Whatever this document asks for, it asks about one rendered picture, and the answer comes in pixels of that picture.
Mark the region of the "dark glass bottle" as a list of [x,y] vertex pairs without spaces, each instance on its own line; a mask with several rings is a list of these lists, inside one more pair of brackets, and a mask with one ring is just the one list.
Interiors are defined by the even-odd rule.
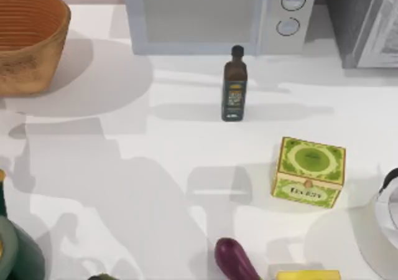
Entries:
[[243,56],[244,47],[234,45],[231,60],[224,65],[221,118],[225,122],[242,121],[244,117],[248,71]]

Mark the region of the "pale microwave oven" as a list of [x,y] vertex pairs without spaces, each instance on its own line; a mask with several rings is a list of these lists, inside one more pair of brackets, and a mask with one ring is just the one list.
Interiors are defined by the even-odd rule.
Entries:
[[[124,0],[137,55],[228,55],[234,45],[248,55],[298,54],[314,1],[286,11],[281,0]],[[290,17],[300,30],[279,35],[277,23]]]

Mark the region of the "green tea box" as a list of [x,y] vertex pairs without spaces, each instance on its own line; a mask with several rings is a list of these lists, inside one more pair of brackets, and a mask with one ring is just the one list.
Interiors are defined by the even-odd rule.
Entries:
[[271,195],[333,208],[345,184],[346,149],[283,137]]

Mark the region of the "purple eggplant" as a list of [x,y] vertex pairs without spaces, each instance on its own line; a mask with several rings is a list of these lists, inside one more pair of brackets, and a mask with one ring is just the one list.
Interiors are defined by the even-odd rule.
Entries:
[[215,262],[228,280],[263,280],[245,250],[233,238],[220,238],[215,245]]

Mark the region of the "yellow flat box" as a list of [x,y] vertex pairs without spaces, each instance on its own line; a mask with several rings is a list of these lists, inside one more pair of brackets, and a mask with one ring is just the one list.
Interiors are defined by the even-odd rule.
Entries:
[[305,266],[270,265],[272,280],[342,280],[337,270],[305,269]]

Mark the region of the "woven orange basket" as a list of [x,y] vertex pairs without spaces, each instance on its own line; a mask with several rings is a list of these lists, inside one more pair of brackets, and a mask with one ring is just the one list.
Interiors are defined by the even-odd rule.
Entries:
[[71,16],[63,0],[0,0],[0,97],[49,88]]

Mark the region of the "dark green pot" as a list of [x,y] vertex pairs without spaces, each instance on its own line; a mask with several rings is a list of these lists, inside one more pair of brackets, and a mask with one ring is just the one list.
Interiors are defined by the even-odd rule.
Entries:
[[45,280],[45,258],[35,240],[7,215],[6,174],[0,169],[0,280]]

